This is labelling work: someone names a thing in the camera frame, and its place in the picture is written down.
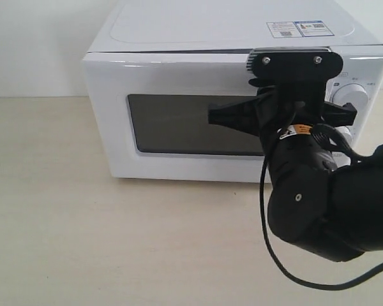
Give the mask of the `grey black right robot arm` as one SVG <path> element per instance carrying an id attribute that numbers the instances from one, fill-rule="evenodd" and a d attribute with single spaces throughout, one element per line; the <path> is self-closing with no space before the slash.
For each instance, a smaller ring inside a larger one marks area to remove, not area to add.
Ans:
<path id="1" fill-rule="evenodd" d="M 356 109 L 322 91 L 266 88 L 252 99 L 208 110 L 212 125 L 257 136 L 261 178 L 272 193 L 261 206 L 264 234 L 334 262 L 383 251 L 383 144 L 358 154 L 338 131 Z"/>

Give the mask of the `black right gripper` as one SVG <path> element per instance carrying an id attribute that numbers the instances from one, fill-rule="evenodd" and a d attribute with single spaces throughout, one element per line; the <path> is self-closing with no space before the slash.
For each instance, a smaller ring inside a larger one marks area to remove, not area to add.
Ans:
<path id="1" fill-rule="evenodd" d="M 314 139 L 312 130 L 323 121 L 330 126 L 352 126 L 357 109 L 352 103 L 324 102 L 318 85 L 261 85 L 259 97 L 226 105 L 209 105 L 208 123 L 260 138 L 266 177 L 274 191 L 327 191 L 335 161 Z"/>

